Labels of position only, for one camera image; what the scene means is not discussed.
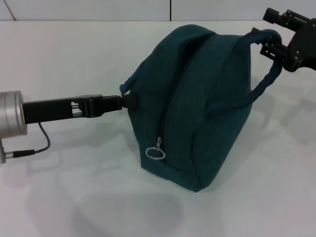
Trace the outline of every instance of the metal ring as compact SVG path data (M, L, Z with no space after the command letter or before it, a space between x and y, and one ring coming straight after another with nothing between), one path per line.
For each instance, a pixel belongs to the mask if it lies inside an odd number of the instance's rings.
M161 153L162 153L162 156L161 156L161 157L154 157L154 156L150 156L150 155L148 154L148 151L150 151L150 150L156 150L156 151L159 151L159 152L161 152ZM162 150L162 149L157 148L157 147L148 147L148 148L146 149L146 151L145 151L145 154L146 154L146 156L147 156L148 158L150 158L150 159L164 159L164 158L166 157L166 153L165 153L165 152L163 152L163 150Z

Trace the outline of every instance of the zipper pull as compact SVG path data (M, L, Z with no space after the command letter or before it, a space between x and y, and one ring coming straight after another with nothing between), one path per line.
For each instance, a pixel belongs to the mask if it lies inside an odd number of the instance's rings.
M159 137L159 138L157 139L157 145L156 145L157 149L160 148L161 142L162 142L162 139Z
M146 149L145 151L146 156L151 159L164 159L166 157L166 154L162 149L160 149L161 143L162 143L162 139L158 137L156 147L148 147ZM160 154L160 157L155 157L155 156L150 155L150 154L156 155L157 152Z

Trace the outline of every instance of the black bracket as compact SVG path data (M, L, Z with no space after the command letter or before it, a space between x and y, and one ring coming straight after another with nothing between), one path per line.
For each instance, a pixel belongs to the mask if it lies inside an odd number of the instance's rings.
M85 95L64 99L27 102L22 105L26 124L73 118L95 118L102 114L137 108L135 95Z
M285 46L267 39L260 53L280 64L289 72L307 67L316 70L316 19L309 19L291 10L279 15L268 8L263 20L278 24L295 32L290 44Z

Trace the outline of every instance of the zipper seam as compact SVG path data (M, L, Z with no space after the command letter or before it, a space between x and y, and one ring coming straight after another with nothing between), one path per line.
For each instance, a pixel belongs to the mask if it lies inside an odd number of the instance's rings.
M172 95L171 95L171 99L170 99L170 101L169 101L169 104L168 104L168 107L167 107L167 109L166 109L166 117L165 117L165 119L164 119L164 126L163 126L163 136L164 137L162 137L161 139L162 139L162 142L163 142L163 149L164 149L164 152L165 152L165 154L167 154L167 149L166 149L166 147L167 147L167 143L166 143L166 135L165 135L165 130L166 130L166 127L167 127L167 123L168 123L168 114L169 114L169 112L170 112L170 104L171 104L171 102L172 102L172 99L173 99L173 97L174 97L174 94L176 93L176 91L177 91L177 89L178 89L178 86L179 86L179 84L181 83L181 81L182 81L182 78L183 78L183 76L184 76L184 73L185 73L185 71L187 70L187 68L186 68L186 66L189 64L189 63L191 63L195 58L196 58L196 56L197 56L197 54L201 51L201 49L203 48L203 46L207 43L207 41L211 38L211 37L213 37L214 35L216 35L216 33L214 33L214 32L212 32L212 33L210 33L209 35L205 35L204 37L206 38L205 40L204 40L204 42L202 43L202 45L200 45L199 47L198 47L198 49L192 54L192 56L190 57L190 59L185 63L185 66L184 66L184 70L182 70L181 71L181 73L183 73L182 75L181 75L181 78L180 78L180 80L178 81L178 83L177 83L177 85L176 85L176 87L175 87L175 89L174 89L174 91L173 91L173 93L172 93Z

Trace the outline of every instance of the black cable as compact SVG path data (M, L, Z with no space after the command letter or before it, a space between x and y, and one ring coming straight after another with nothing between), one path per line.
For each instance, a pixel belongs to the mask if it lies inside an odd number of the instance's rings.
M41 123L39 122L39 128L41 129L41 131L43 132L44 136L46 137L46 140L47 140L47 146L42 148L42 149L39 149L37 151L35 151L35 154L37 153L40 153L40 152L44 152L46 151L48 148L50 148L50 139L49 139L49 136L48 134L46 133L46 131L44 130L43 126L41 125Z
M6 0L3 0L3 2L5 4L5 6L6 6L6 8L8 9L9 13L11 14L13 20L16 21L16 18L14 16L13 12L11 11L11 8L9 7L8 3L6 2Z
M46 137L47 146L44 147L44 148L42 148L42 149L39 149L39 150L37 150L37 151L35 151L35 150L24 150L24 151L15 151L15 152L12 152L13 158L31 156L31 155L34 155L34 154L37 154L37 153L46 151L46 150L50 147L50 139L49 139L49 136L48 136L48 134L46 133L46 131L44 130L44 128L43 128L43 126L41 125L40 122L39 122L39 127L40 127L41 131L44 133L44 136Z

